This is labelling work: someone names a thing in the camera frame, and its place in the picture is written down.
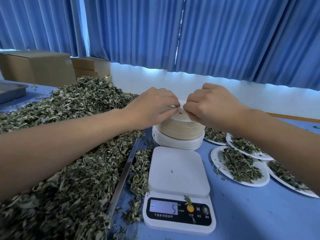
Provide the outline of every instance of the stack of round paper discs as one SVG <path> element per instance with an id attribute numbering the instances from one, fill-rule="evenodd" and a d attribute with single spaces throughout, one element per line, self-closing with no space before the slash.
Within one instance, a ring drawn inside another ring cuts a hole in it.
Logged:
<path id="1" fill-rule="evenodd" d="M 163 147 L 196 150 L 205 136 L 205 126 L 190 120 L 183 105 L 185 100 L 179 100 L 181 107 L 169 119 L 152 127 L 152 137 Z"/>

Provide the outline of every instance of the digital kitchen scale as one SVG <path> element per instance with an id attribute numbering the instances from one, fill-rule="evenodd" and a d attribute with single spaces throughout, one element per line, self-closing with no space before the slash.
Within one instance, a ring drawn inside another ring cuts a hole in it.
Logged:
<path id="1" fill-rule="evenodd" d="M 210 186 L 195 151 L 158 146 L 149 172 L 143 219 L 151 229 L 208 235 L 216 227 Z M 186 205 L 185 196 L 192 205 Z"/>

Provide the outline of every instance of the left hand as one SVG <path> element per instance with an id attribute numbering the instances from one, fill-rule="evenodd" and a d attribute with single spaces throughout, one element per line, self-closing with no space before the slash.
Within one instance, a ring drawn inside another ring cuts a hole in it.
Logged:
<path id="1" fill-rule="evenodd" d="M 177 109 L 163 112 L 167 107 L 180 107 L 177 96 L 165 88 L 150 88 L 143 92 L 123 110 L 129 119 L 133 120 L 133 129 L 142 130 L 160 124 L 170 118 Z"/>

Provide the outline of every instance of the metal tray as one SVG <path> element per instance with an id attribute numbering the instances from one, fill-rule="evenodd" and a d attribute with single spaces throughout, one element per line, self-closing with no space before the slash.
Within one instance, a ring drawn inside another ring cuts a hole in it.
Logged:
<path id="1" fill-rule="evenodd" d="M 26 96 L 28 85 L 0 81 L 0 104 Z"/>

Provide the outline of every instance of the hand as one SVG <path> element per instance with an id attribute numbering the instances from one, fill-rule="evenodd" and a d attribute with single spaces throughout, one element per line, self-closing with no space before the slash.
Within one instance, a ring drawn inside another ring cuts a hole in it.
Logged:
<path id="1" fill-rule="evenodd" d="M 242 116 L 251 110 L 226 88 L 210 83 L 205 83 L 202 89 L 191 93 L 183 108 L 190 119 L 230 133 L 234 133 L 237 127 L 241 126 Z"/>
<path id="2" fill-rule="evenodd" d="M 128 104 L 123 111 L 128 119 L 133 120 L 133 129 L 142 130 L 170 118 L 177 109 L 165 110 L 172 105 L 180 107 L 173 92 L 164 88 L 150 88 Z"/>

